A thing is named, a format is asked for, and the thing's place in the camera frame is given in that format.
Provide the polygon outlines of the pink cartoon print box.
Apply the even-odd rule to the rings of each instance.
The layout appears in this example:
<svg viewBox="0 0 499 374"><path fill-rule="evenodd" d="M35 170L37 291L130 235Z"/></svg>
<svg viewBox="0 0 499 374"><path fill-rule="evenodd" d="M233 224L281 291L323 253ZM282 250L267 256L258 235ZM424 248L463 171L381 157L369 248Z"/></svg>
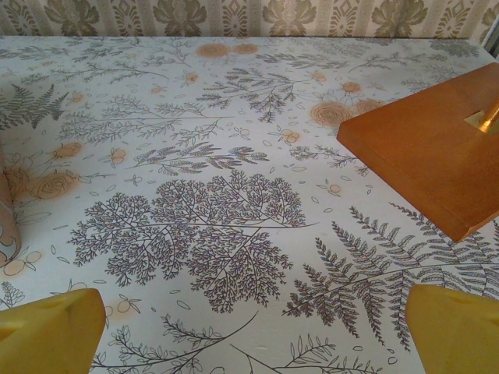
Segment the pink cartoon print box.
<svg viewBox="0 0 499 374"><path fill-rule="evenodd" d="M21 249L19 231L13 214L13 199L5 174L5 161L0 147L0 268L16 258Z"/></svg>

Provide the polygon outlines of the aluminium frame post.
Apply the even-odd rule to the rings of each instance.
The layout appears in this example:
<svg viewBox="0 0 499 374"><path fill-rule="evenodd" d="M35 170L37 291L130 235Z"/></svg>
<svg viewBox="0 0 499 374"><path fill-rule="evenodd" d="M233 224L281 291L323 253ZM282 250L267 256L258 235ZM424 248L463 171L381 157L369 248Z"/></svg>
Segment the aluminium frame post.
<svg viewBox="0 0 499 374"><path fill-rule="evenodd" d="M483 48L499 62L499 15L482 43Z"/></svg>

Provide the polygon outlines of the brass metal fitting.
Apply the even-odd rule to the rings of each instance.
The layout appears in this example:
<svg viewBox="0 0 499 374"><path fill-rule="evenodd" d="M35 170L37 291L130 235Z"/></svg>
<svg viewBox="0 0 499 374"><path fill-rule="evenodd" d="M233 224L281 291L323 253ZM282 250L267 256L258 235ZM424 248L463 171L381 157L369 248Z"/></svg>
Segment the brass metal fitting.
<svg viewBox="0 0 499 374"><path fill-rule="evenodd" d="M465 121L483 133L494 135L499 132L499 106L486 111L480 110Z"/></svg>

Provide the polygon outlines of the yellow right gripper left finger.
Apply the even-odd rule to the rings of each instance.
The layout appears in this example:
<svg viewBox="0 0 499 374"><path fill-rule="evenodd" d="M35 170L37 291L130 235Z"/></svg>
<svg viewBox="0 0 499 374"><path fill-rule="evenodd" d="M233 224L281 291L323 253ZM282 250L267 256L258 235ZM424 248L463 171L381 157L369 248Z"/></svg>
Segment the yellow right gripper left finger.
<svg viewBox="0 0 499 374"><path fill-rule="evenodd" d="M105 325L98 290L0 312L0 374L88 374Z"/></svg>

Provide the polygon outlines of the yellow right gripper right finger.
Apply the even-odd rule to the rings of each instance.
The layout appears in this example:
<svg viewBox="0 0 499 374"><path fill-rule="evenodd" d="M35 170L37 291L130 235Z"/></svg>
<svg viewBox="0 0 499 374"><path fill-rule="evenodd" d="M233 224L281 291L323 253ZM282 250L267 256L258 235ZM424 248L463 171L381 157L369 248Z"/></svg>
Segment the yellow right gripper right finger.
<svg viewBox="0 0 499 374"><path fill-rule="evenodd" d="M426 374L499 374L498 300L416 284L405 318Z"/></svg>

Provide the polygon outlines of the brown wooden board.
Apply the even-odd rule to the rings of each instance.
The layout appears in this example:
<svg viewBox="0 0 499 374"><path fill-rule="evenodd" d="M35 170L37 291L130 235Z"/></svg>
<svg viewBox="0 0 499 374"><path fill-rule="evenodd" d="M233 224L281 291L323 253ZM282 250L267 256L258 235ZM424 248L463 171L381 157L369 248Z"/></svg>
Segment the brown wooden board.
<svg viewBox="0 0 499 374"><path fill-rule="evenodd" d="M499 106L499 62L340 125L338 141L459 242L499 217L499 132L465 121Z"/></svg>

